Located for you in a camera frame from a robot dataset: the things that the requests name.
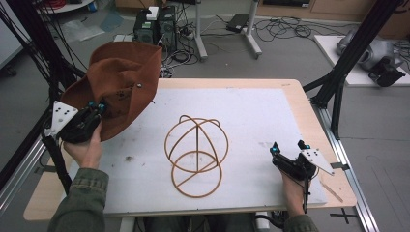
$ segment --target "gray floor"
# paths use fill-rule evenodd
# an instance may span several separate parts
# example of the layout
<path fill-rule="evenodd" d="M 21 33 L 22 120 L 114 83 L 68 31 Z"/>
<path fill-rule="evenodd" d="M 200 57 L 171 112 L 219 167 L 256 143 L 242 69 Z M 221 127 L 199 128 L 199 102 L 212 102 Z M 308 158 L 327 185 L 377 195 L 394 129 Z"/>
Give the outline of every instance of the gray floor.
<path fill-rule="evenodd" d="M 87 19 L 86 26 L 100 25 L 112 12 L 90 14 L 79 10 L 61 14 L 62 22 Z M 216 18 L 204 20 L 203 27 Z M 87 66 L 91 52 L 116 34 L 129 34 L 133 21 L 124 20 L 112 31 L 89 41 L 70 43 Z M 221 28 L 215 23 L 213 28 Z M 337 28 L 347 32 L 349 27 Z M 206 62 L 175 69 L 174 78 L 295 78 L 302 85 L 323 76 L 331 65 L 318 46 L 307 39 L 261 42 L 263 54 L 255 60 L 241 36 L 203 37 Z M 47 86 L 30 58 L 21 53 L 11 62 L 17 76 L 0 77 L 0 167 L 3 167 L 47 106 Z M 352 162 L 380 231 L 410 231 L 410 92 L 409 87 L 346 87 L 340 117 L 340 136 Z M 307 93 L 314 96 L 317 90 Z M 22 214 L 40 175 L 31 174 L 0 218 L 0 231 L 45 231 L 47 221 L 26 221 Z M 354 215 L 354 209 L 345 209 Z M 341 209 L 309 210 L 322 231 L 361 231 L 355 218 L 346 223 Z M 118 231 L 120 219 L 109 218 L 106 231 Z"/>

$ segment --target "black metal frame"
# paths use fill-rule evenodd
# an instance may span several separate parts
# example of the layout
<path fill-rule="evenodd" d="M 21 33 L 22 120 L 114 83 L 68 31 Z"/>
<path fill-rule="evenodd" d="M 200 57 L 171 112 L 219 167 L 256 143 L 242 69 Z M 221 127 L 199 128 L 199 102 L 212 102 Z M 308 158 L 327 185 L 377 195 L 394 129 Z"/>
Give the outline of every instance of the black metal frame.
<path fill-rule="evenodd" d="M 311 103 L 319 108 L 326 108 L 329 100 L 335 95 L 331 130 L 336 139 L 340 139 L 338 136 L 338 123 L 344 81 L 383 25 L 392 16 L 399 3 L 400 0 L 377 0 L 334 68 L 325 76 L 304 86 L 305 92 L 322 86 L 317 95 L 311 98 Z"/>
<path fill-rule="evenodd" d="M 28 52 L 47 80 L 49 85 L 49 107 L 2 169 L 0 173 L 0 190 L 3 189 L 13 176 L 15 170 L 27 156 L 29 149 L 39 135 L 44 133 L 44 123 L 52 117 L 54 101 L 58 101 L 61 97 L 62 91 L 60 91 L 60 86 L 67 89 L 70 85 L 77 82 L 77 76 L 82 77 L 85 75 L 84 71 L 70 64 L 70 62 L 65 59 L 48 28 L 44 25 L 32 1 L 7 0 L 7 3 L 26 30 L 32 41 L 31 44 L 28 44 L 21 38 L 17 32 L 18 29 L 15 28 L 14 23 L 10 21 L 5 14 L 0 13 L 0 18 L 15 35 L 24 50 Z M 52 143 L 48 140 L 48 145 L 49 144 L 53 146 L 51 150 L 58 149 L 57 141 Z M 66 192 L 68 192 L 71 180 L 67 179 L 68 175 L 64 159 L 61 153 L 53 153 L 50 151 L 49 153 L 57 167 L 57 173 L 59 174 L 62 184 Z"/>
<path fill-rule="evenodd" d="M 52 108 L 54 101 L 60 99 L 60 93 L 57 91 L 59 84 L 61 84 L 64 88 L 67 88 L 71 84 L 76 82 L 74 75 L 83 76 L 84 72 L 72 66 L 65 60 L 57 44 L 54 42 L 51 34 L 44 26 L 42 19 L 32 5 L 31 1 L 7 0 L 7 3 L 14 11 L 17 18 L 20 20 L 23 27 L 26 29 L 36 49 L 41 53 L 43 58 L 48 63 L 50 77 L 49 99 L 50 108 Z M 367 17 L 365 18 L 364 22 L 360 26 L 359 30 L 357 31 L 352 42 L 346 47 L 345 51 L 340 56 L 340 59 L 338 60 L 334 68 L 325 76 L 304 86 L 305 92 L 308 92 L 318 86 L 322 86 L 319 90 L 319 93 L 311 99 L 312 104 L 316 104 L 321 108 L 326 108 L 328 101 L 333 95 L 335 95 L 331 130 L 337 139 L 339 139 L 338 123 L 344 81 L 361 55 L 365 52 L 366 48 L 376 37 L 382 26 L 387 22 L 392 13 L 395 11 L 399 3 L 400 0 L 376 1 Z M 11 31 L 22 43 L 24 49 L 30 51 L 31 47 L 25 43 L 25 41 L 18 35 L 18 33 L 13 28 L 11 28 Z M 10 161 L 7 163 L 6 167 L 1 171 L 0 189 L 2 189 L 3 186 L 6 185 L 7 181 L 13 175 L 14 170 L 18 168 L 22 159 L 28 153 L 29 148 L 34 143 L 36 135 L 39 135 L 41 133 L 41 130 L 44 129 L 41 127 L 41 122 L 44 120 L 44 118 L 47 118 L 47 116 L 49 117 L 49 114 L 51 114 L 51 111 L 49 109 L 45 111 L 44 115 L 39 120 L 39 123 L 37 123 L 32 131 L 27 135 L 26 139 L 14 153 Z M 60 157 L 56 157 L 55 159 L 64 161 Z M 65 184 L 63 182 L 63 185 L 65 189 L 67 189 L 67 183 Z"/>

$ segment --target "cable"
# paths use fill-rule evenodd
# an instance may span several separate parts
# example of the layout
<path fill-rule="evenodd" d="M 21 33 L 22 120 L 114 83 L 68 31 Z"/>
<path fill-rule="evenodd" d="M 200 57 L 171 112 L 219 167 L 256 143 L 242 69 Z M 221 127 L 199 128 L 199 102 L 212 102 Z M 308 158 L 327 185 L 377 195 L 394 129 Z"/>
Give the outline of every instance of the cable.
<path fill-rule="evenodd" d="M 201 31 L 201 35 L 202 35 L 202 33 L 204 33 L 205 31 L 207 31 L 208 28 L 209 28 L 210 26 L 212 26 L 212 24 L 214 24 L 214 23 L 216 23 L 216 22 L 223 22 L 223 23 L 225 23 L 223 20 L 215 20 L 215 21 L 212 21 L 207 27 L 205 27 L 205 29 L 203 29 L 203 30 Z"/>
<path fill-rule="evenodd" d="M 138 227 L 138 231 L 143 232 L 143 230 L 141 229 L 141 226 L 139 225 L 138 218 L 135 219 L 135 223 L 136 223 L 136 226 Z"/>
<path fill-rule="evenodd" d="M 209 44 L 209 45 L 215 46 L 218 50 L 222 50 L 222 51 L 227 52 L 227 53 L 244 52 L 244 51 L 249 50 L 249 49 L 243 49 L 243 50 L 237 50 L 237 51 L 230 51 L 230 50 L 226 50 L 224 48 L 221 48 L 220 46 L 218 46 L 214 43 L 204 43 L 204 44 Z"/>
<path fill-rule="evenodd" d="M 191 230 L 191 232 L 202 231 L 200 229 L 202 229 L 202 227 L 205 225 L 205 221 L 206 221 L 206 219 L 203 219 L 202 222 L 198 226 L 196 226 L 196 228 Z"/>
<path fill-rule="evenodd" d="M 319 171 L 320 171 L 320 168 L 316 168 L 316 174 L 313 175 L 313 177 L 311 178 L 312 180 L 313 180 L 314 178 L 316 178 L 317 175 L 319 175 Z"/>
<path fill-rule="evenodd" d="M 18 41 L 24 47 L 24 50 L 36 64 L 43 78 L 47 81 L 50 86 L 49 99 L 50 102 L 53 102 L 58 100 L 59 96 L 63 93 L 60 86 L 67 88 L 69 85 L 77 81 L 77 77 L 75 77 L 75 75 L 78 76 L 79 73 L 84 74 L 84 72 L 75 67 L 72 55 L 74 55 L 77 59 L 78 57 L 68 46 L 64 36 L 62 35 L 61 28 L 58 30 L 54 24 L 49 22 L 59 34 L 60 38 L 62 38 L 63 45 L 68 50 L 73 64 L 68 63 L 64 57 L 62 57 L 60 50 L 55 44 L 55 39 L 51 36 L 50 28 L 44 27 L 44 19 L 47 18 L 46 13 L 54 13 L 54 9 L 49 8 L 49 6 L 47 6 L 49 3 L 46 2 L 36 4 L 37 9 L 33 6 L 33 4 L 35 3 L 17 1 L 13 2 L 10 6 L 15 14 L 18 15 L 19 21 L 22 25 L 28 25 L 25 26 L 25 30 L 28 35 L 31 35 L 30 38 L 33 41 L 27 39 L 25 34 L 22 33 L 18 26 L 16 26 L 7 16 L 3 5 L 1 5 L 0 17 L 12 33 L 17 37 Z"/>
<path fill-rule="evenodd" d="M 44 9 L 41 11 L 42 15 L 45 15 L 46 13 L 44 12 Z M 61 42 L 63 43 L 64 48 L 66 48 L 71 60 L 72 60 L 72 64 L 75 66 L 75 62 L 73 60 L 72 55 L 76 58 L 76 60 L 82 65 L 82 67 L 87 70 L 87 67 L 85 67 L 85 65 L 82 63 L 82 61 L 79 59 L 79 57 L 75 54 L 75 52 L 73 52 L 72 48 L 69 46 L 69 44 L 67 43 L 66 37 L 64 36 L 63 30 L 61 28 L 60 22 L 58 20 L 58 18 L 55 18 L 56 24 L 51 23 L 49 21 L 49 24 L 51 25 L 51 27 L 56 31 L 58 37 L 61 39 Z"/>
<path fill-rule="evenodd" d="M 297 17 L 281 17 L 264 19 L 254 24 L 255 32 L 258 38 L 263 42 L 271 42 L 274 39 L 292 39 L 292 38 L 304 38 L 314 42 L 314 39 L 310 36 L 317 35 L 344 35 L 344 33 L 333 29 L 343 28 L 348 26 L 357 26 L 357 24 L 346 25 L 328 25 L 324 23 L 317 23 L 312 21 L 301 21 Z M 321 28 L 329 31 L 330 33 L 320 33 L 315 28 Z M 270 38 L 262 37 L 261 31 L 267 31 Z"/>
<path fill-rule="evenodd" d="M 194 26 L 193 23 L 188 23 L 185 12 L 187 7 L 185 7 L 184 4 L 180 4 L 179 6 L 181 5 L 182 10 L 176 12 L 176 18 L 177 21 L 181 20 L 184 24 L 181 26 L 176 25 L 176 34 L 177 44 L 179 44 L 182 48 L 170 52 L 168 47 L 165 46 L 165 54 L 163 56 L 164 58 L 162 59 L 160 68 L 160 78 L 171 78 L 175 73 L 176 67 L 182 65 L 193 65 L 198 61 L 198 58 L 195 55 L 195 49 L 188 45 L 188 43 L 193 40 L 193 37 L 189 38 L 189 35 L 193 34 Z"/>
<path fill-rule="evenodd" d="M 310 192 L 308 191 L 308 181 L 309 181 L 309 179 L 308 179 L 307 170 L 305 169 L 305 167 L 303 167 L 303 169 L 304 169 L 304 172 L 305 172 L 305 179 L 304 179 L 304 181 L 305 181 L 305 187 L 304 187 L 304 196 L 305 196 L 305 199 L 304 199 L 304 212 L 306 214 L 308 212 L 308 196 L 310 195 Z"/>
<path fill-rule="evenodd" d="M 225 20 L 223 20 L 223 18 L 221 18 L 220 16 L 218 16 L 218 15 L 215 15 L 215 17 L 217 17 L 217 18 L 219 18 L 221 21 L 223 21 L 225 24 L 228 24 L 229 22 L 227 22 L 227 21 L 225 21 Z"/>

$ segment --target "spherical wire frame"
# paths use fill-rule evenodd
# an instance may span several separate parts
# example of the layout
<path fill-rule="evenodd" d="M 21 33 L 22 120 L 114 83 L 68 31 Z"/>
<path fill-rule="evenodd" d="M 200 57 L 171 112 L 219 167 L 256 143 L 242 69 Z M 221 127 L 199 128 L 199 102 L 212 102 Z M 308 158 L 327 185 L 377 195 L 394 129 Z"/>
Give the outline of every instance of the spherical wire frame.
<path fill-rule="evenodd" d="M 186 123 L 186 122 L 188 122 L 188 121 L 194 122 L 194 125 L 193 125 L 189 130 L 187 130 L 187 131 L 176 141 L 176 143 L 174 144 L 174 146 L 172 146 L 170 152 L 168 153 L 168 150 L 167 150 L 167 148 L 166 148 L 166 144 L 167 144 L 167 141 L 168 141 L 168 137 L 169 137 L 170 134 L 174 131 L 175 128 L 177 128 L 178 126 L 180 126 L 180 125 L 182 125 L 182 124 L 184 124 L 184 123 Z M 214 144 L 212 143 L 210 137 L 209 137 L 208 134 L 205 132 L 205 130 L 201 127 L 201 125 L 203 125 L 203 124 L 205 124 L 205 123 L 212 123 L 212 124 L 214 124 L 215 126 L 217 126 L 217 127 L 220 129 L 220 131 L 223 133 L 224 137 L 225 137 L 225 141 L 226 141 L 226 151 L 225 151 L 225 154 L 223 155 L 223 157 L 222 157 L 222 159 L 221 159 L 220 161 L 218 161 L 218 154 L 217 154 L 217 151 L 216 151 L 216 149 L 215 149 L 215 147 L 214 147 Z M 178 144 L 184 139 L 184 137 L 186 137 L 186 136 L 187 136 L 192 130 L 194 130 L 194 129 L 196 129 L 196 150 L 195 150 L 195 151 L 185 152 L 185 153 L 182 154 L 179 158 L 177 158 L 175 161 L 173 161 L 173 160 L 171 159 L 171 155 L 172 155 L 174 149 L 175 149 L 175 148 L 178 146 Z M 202 133 L 203 133 L 203 134 L 205 135 L 205 137 L 207 138 L 207 140 L 208 140 L 209 144 L 211 145 L 211 148 L 212 148 L 212 150 L 213 150 L 215 156 L 212 156 L 210 153 L 207 153 L 207 152 L 199 151 L 199 149 L 198 149 L 198 147 L 199 147 L 199 141 L 198 141 L 198 133 L 199 133 L 199 130 L 201 130 Z M 165 138 L 165 141 L 164 141 L 164 150 L 165 150 L 166 157 L 167 157 L 168 160 L 172 163 L 172 170 L 171 170 L 172 183 L 173 183 L 174 187 L 175 187 L 179 192 L 181 192 L 182 194 L 184 194 L 185 196 L 192 197 L 192 198 L 205 197 L 205 196 L 208 196 L 208 195 L 212 194 L 213 192 L 215 192 L 215 191 L 217 190 L 217 188 L 220 186 L 220 182 L 221 182 L 221 180 L 222 180 L 222 169 L 221 169 L 220 164 L 221 164 L 221 163 L 225 160 L 225 158 L 226 158 L 226 155 L 227 155 L 228 150 L 229 150 L 229 142 L 228 142 L 228 137 L 227 137 L 225 131 L 220 127 L 220 122 L 219 122 L 218 120 L 216 120 L 216 119 L 203 119 L 203 118 L 191 118 L 191 117 L 188 116 L 188 115 L 182 115 L 182 116 L 180 117 L 180 119 L 179 119 L 179 123 L 176 124 L 174 127 L 172 127 L 172 129 L 171 129 L 171 130 L 168 132 L 168 134 L 166 135 L 166 138 Z M 187 156 L 187 155 L 189 155 L 189 154 L 192 154 L 192 153 L 195 153 L 195 154 L 196 154 L 196 170 L 189 170 L 189 169 L 187 169 L 187 168 L 184 168 L 184 167 L 181 167 L 181 166 L 178 165 L 178 161 L 179 161 L 180 159 L 182 159 L 183 157 L 185 157 L 185 156 Z M 211 161 L 211 162 L 208 163 L 206 166 L 204 166 L 204 167 L 202 167 L 201 169 L 199 169 L 199 154 L 204 154 L 204 155 L 210 157 L 211 159 L 213 159 L 213 161 Z M 177 167 L 178 169 L 180 169 L 180 170 L 182 170 L 182 171 L 192 173 L 192 175 L 190 175 L 185 181 L 181 182 L 180 184 L 177 184 L 176 181 L 175 181 L 175 178 L 174 178 L 175 167 Z M 197 175 L 197 174 L 199 174 L 199 173 L 204 173 L 204 172 L 211 171 L 211 170 L 215 169 L 216 167 L 217 167 L 217 168 L 219 169 L 219 171 L 220 171 L 220 178 L 219 178 L 219 180 L 218 180 L 217 185 L 216 185 L 211 191 L 209 191 L 208 193 L 205 193 L 205 194 L 202 194 L 202 195 L 192 195 L 192 194 L 188 194 L 188 193 L 186 193 L 186 192 L 184 192 L 183 190 L 180 189 L 180 186 L 181 186 L 183 183 L 187 182 L 189 179 L 191 179 L 191 178 L 194 177 L 195 175 Z"/>

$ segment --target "jacket sleeve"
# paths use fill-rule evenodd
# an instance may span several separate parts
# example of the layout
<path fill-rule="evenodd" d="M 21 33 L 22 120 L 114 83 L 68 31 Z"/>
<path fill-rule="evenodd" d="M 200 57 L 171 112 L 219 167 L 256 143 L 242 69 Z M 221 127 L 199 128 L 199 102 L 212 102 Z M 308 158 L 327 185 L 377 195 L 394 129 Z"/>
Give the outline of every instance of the jacket sleeve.
<path fill-rule="evenodd" d="M 284 223 L 284 232 L 317 232 L 313 220 L 307 215 L 295 216 Z"/>
<path fill-rule="evenodd" d="M 69 195 L 60 203 L 47 231 L 104 231 L 107 185 L 106 173 L 91 168 L 78 169 Z"/>

